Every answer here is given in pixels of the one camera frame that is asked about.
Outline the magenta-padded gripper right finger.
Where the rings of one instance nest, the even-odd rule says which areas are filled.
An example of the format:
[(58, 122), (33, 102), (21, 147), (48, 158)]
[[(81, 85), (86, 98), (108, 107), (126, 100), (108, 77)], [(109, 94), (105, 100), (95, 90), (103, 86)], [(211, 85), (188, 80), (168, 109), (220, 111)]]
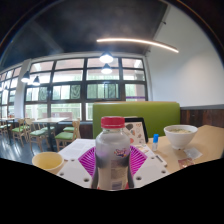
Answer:
[(148, 146), (131, 146), (130, 173), (132, 188), (141, 188), (169, 175), (166, 162)]

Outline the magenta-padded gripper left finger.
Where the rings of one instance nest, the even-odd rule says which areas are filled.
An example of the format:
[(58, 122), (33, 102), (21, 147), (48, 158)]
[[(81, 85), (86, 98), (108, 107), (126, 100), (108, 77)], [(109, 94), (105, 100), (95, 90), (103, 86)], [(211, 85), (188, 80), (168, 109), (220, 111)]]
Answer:
[(95, 148), (92, 147), (78, 158), (68, 160), (57, 175), (81, 187), (90, 188), (94, 172)]

